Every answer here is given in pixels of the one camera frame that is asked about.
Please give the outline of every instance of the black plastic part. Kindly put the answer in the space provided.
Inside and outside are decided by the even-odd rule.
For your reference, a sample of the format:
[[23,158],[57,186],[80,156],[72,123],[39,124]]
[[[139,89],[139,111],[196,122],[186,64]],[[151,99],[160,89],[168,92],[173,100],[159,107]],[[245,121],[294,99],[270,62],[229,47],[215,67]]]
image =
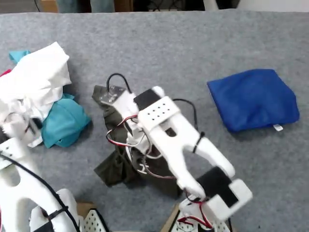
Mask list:
[[212,168],[197,181],[203,187],[206,196],[212,198],[218,194],[229,208],[238,202],[237,197],[228,186],[232,181],[221,168]]
[[33,117],[32,120],[35,123],[35,125],[38,127],[38,129],[42,129],[43,123],[41,122],[39,118]]
[[134,98],[134,102],[137,104],[139,110],[147,108],[158,100],[160,100],[160,96],[158,96],[151,88]]
[[52,222],[47,222],[46,224],[42,225],[40,228],[35,230],[34,232],[54,232]]

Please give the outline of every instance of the teal cloth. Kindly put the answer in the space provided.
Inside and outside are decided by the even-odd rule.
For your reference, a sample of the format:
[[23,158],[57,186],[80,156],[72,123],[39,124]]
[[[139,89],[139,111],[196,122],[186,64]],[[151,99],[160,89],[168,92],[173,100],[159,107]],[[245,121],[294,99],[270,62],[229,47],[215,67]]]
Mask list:
[[74,96],[63,94],[62,98],[53,104],[44,120],[41,133],[47,148],[54,144],[61,147],[71,146],[91,121],[82,106],[73,99]]
[[26,55],[30,54],[29,50],[24,51],[11,51],[9,52],[10,60],[13,61],[15,64],[17,64],[20,59]]

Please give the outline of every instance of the gray felt surface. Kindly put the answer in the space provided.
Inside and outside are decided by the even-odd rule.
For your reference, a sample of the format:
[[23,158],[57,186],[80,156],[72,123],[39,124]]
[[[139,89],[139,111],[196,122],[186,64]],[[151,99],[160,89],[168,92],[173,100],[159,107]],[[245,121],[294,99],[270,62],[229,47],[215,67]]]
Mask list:
[[[93,169],[113,150],[102,112],[91,99],[95,84],[123,73],[141,93],[155,85],[193,101],[199,126],[235,165],[254,199],[233,216],[240,232],[309,231],[309,14],[237,10],[131,14],[0,15],[0,70],[13,66],[10,50],[35,51],[58,41],[70,56],[77,96],[93,120],[70,148],[32,150],[43,177],[93,201],[112,230],[157,232],[177,202],[150,186],[107,188]],[[206,82],[254,68],[273,68],[297,96],[301,119],[284,130],[230,134]],[[181,105],[192,120],[191,108]],[[209,165],[187,155],[198,176]]]

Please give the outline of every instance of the dark green cloth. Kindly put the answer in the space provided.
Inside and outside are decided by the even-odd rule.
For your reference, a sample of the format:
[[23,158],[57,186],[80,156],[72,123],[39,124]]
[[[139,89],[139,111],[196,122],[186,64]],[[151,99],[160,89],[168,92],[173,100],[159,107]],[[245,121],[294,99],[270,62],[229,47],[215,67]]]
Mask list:
[[[92,98],[103,109],[106,128],[111,130],[122,121],[122,117],[113,107],[107,106],[99,100],[102,93],[103,87],[95,86]],[[110,135],[113,140],[126,143],[127,131],[124,127],[119,127]],[[151,155],[159,155],[159,151],[154,146],[152,148]],[[142,164],[143,156],[144,155],[138,150],[132,149],[131,163],[127,157],[126,149],[122,146],[115,146],[113,153],[111,153],[97,168],[95,168],[95,172],[109,187],[121,182],[128,184],[137,179],[137,177],[141,176],[164,194],[174,198],[178,197],[182,191],[178,187],[176,180],[161,179],[146,173],[146,170]],[[163,157],[156,160],[147,159],[147,165],[149,166],[148,169],[152,173],[161,176],[172,175],[168,164]]]

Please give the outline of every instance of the blue cloth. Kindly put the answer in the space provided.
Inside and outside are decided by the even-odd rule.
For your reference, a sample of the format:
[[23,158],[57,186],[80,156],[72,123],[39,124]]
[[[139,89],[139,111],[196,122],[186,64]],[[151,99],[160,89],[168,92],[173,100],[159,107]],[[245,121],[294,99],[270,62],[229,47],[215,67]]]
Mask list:
[[11,51],[11,52],[9,52],[9,57],[10,57],[10,60],[12,60],[15,64],[17,64],[22,57],[24,57],[28,54],[30,54],[29,50]]
[[71,146],[90,122],[82,106],[73,99],[72,95],[63,94],[62,99],[53,104],[44,120],[41,133],[47,148],[54,144],[61,147]]
[[272,69],[249,70],[207,84],[229,131],[299,120],[295,94]]

